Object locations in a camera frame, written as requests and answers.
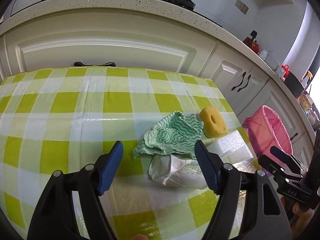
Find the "right hand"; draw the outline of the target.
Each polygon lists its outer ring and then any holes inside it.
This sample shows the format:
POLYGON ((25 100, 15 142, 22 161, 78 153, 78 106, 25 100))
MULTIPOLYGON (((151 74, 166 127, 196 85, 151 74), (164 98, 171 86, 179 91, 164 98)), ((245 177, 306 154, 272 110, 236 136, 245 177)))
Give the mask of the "right hand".
POLYGON ((295 203, 292 208, 292 212, 295 216, 297 216, 294 222, 290 223, 291 231, 299 234, 303 231, 310 220, 313 217, 314 211, 312 209, 306 209, 302 207, 299 203, 295 203))

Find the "left hand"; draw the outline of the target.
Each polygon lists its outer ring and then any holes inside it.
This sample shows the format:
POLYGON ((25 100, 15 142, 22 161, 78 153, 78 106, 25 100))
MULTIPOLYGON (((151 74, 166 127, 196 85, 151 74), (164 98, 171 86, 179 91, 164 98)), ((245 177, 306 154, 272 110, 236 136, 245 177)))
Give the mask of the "left hand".
POLYGON ((147 236, 138 234, 132 240, 149 240, 147 236))

